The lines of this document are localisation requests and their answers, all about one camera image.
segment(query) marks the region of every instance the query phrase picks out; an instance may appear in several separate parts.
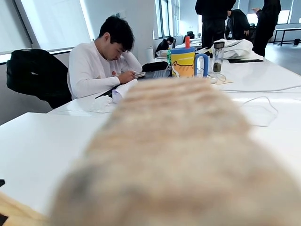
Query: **keyboard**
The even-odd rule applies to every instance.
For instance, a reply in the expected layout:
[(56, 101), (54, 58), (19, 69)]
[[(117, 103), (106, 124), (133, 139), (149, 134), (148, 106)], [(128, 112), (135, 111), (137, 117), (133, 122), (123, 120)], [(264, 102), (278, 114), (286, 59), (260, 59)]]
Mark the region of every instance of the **keyboard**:
[(162, 70), (162, 71), (155, 71), (154, 73), (154, 79), (162, 79), (162, 78), (168, 78), (168, 70)]

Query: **cat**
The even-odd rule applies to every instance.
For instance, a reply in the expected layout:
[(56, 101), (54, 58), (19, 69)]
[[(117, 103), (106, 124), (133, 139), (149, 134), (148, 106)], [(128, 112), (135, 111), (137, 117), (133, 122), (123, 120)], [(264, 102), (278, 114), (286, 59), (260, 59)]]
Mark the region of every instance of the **cat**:
[(172, 64), (172, 69), (176, 77), (190, 78), (194, 75), (194, 65), (179, 65), (177, 61)]
[(53, 226), (300, 226), (295, 181), (203, 79), (139, 82), (58, 191)]

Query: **colorful cup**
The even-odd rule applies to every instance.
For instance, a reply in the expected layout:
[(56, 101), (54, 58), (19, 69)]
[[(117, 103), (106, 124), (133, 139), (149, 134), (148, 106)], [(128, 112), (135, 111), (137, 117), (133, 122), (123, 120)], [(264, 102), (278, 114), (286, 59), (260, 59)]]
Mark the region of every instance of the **colorful cup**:
[(206, 54), (195, 55), (194, 48), (176, 48), (171, 50), (172, 73), (177, 78), (192, 78), (197, 75), (198, 58), (204, 58), (204, 77), (208, 75), (209, 59)]

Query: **young man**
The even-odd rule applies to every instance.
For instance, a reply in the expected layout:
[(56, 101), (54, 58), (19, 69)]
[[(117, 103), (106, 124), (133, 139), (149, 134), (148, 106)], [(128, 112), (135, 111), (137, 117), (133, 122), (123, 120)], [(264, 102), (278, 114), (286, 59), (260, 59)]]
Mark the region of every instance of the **young man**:
[(195, 10), (202, 16), (203, 48), (211, 48), (214, 41), (225, 38), (225, 21), (228, 10), (231, 10), (236, 0), (198, 0)]
[(248, 39), (250, 35), (250, 24), (246, 15), (240, 9), (228, 11), (227, 32), (232, 33), (232, 39), (242, 40)]
[(278, 17), (281, 11), (280, 0), (264, 0), (263, 8), (253, 8), (253, 11), (258, 16), (253, 51), (264, 57), (265, 48), (269, 39), (273, 37), (275, 27), (278, 23)]
[(172, 45), (174, 42), (173, 37), (168, 37), (167, 39), (163, 39), (163, 41), (158, 45), (156, 50), (156, 56), (158, 57), (157, 53), (161, 50), (168, 50), (169, 46)]
[(130, 52), (134, 40), (128, 23), (111, 16), (95, 41), (75, 47), (70, 53), (68, 71), (72, 98), (105, 93), (135, 79), (142, 67)]

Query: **blue handle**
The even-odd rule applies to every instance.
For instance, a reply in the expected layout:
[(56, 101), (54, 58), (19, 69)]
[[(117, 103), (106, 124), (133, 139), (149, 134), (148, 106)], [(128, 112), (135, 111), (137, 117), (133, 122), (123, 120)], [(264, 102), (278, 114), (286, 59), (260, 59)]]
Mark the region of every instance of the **blue handle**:
[(198, 74), (198, 59), (200, 57), (204, 58), (204, 74), (203, 77), (207, 77), (208, 75), (208, 67), (209, 67), (209, 58), (206, 54), (204, 53), (199, 53), (194, 57), (194, 75), (196, 76)]

